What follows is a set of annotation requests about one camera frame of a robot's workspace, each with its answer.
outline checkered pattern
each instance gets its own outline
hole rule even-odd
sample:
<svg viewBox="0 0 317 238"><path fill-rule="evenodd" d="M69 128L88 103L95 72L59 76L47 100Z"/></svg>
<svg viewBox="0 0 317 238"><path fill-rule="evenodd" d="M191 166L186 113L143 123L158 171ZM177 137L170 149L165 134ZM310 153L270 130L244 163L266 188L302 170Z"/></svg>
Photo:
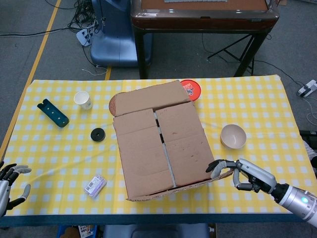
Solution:
<svg viewBox="0 0 317 238"><path fill-rule="evenodd" d="M195 79L202 88L195 102L215 159L244 158L288 182L317 194L316 179L277 75L262 77ZM30 183L26 202L8 215L26 214L146 214L146 213L257 213L287 212L262 192L238 191L232 177L147 202L126 201L110 98L171 80L44 81L35 80L27 90L7 152L6 163L28 164L33 170L21 175L11 198ZM77 91L91 95L93 108L81 110L73 102ZM57 127L36 105L49 99L70 122ZM223 126L235 123L247 133L240 150L221 145ZM90 139L101 127L106 138ZM93 200L84 186L95 174L108 180Z"/></svg>

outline metal table leg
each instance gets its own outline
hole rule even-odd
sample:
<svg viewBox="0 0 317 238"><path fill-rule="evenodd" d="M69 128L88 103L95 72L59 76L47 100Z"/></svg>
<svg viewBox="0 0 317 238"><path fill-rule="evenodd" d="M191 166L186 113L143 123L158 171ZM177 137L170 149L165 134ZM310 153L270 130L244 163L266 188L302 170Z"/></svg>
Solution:
<svg viewBox="0 0 317 238"><path fill-rule="evenodd" d="M144 33L134 31L134 38L135 38L135 48L137 51L137 57L138 57L138 66L139 66L139 74L140 79L147 79L148 73L147 73L147 65L145 62L145 49L144 49L144 39L143 39Z"/></svg>
<svg viewBox="0 0 317 238"><path fill-rule="evenodd" d="M244 55L236 73L234 74L234 77L241 77L243 76L244 72L246 71L247 67L251 63L252 59L258 52L259 48L261 47L263 41L265 40L268 32L266 33L259 33L254 35L254 39L248 48L248 51Z"/></svg>

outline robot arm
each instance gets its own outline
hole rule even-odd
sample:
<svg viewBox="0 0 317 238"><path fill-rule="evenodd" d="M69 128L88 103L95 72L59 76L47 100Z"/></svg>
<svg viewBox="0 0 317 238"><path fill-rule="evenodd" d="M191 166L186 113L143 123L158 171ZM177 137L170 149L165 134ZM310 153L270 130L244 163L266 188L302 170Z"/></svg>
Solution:
<svg viewBox="0 0 317 238"><path fill-rule="evenodd" d="M24 188L23 194L14 201L10 201L9 195L11 186L20 174L27 174L31 169L27 165L17 166L7 165L0 171L0 217L6 214L7 210L12 210L17 205L24 202L30 194L31 186L28 184Z"/></svg>
<svg viewBox="0 0 317 238"><path fill-rule="evenodd" d="M236 162L227 160L216 160L209 164L206 172L211 172L211 178L220 175L221 170L230 168L234 170L233 183L238 190L271 194L274 201L286 208L303 220L317 227L317 198L302 189L276 182L275 176L261 169L253 163L239 159ZM241 183L239 174L248 178L249 183Z"/></svg>

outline black round object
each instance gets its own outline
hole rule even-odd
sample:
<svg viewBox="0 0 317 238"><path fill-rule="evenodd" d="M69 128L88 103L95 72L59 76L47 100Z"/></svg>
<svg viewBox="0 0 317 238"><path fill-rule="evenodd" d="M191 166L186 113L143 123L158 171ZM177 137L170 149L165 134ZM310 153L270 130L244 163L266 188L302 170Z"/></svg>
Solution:
<svg viewBox="0 0 317 238"><path fill-rule="evenodd" d="M105 138L106 133L103 129L96 128L91 132L90 136L91 136L93 141L100 142Z"/></svg>

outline red plate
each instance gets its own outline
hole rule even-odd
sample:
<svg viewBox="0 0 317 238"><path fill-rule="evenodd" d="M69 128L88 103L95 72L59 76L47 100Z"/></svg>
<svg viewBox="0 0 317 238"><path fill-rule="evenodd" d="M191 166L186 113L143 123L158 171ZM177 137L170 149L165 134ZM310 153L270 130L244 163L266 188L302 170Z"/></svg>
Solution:
<svg viewBox="0 0 317 238"><path fill-rule="evenodd" d="M185 91L188 93L189 99L194 101L199 98L202 89L200 88L199 84L191 79L185 79L180 82L185 89Z"/></svg>

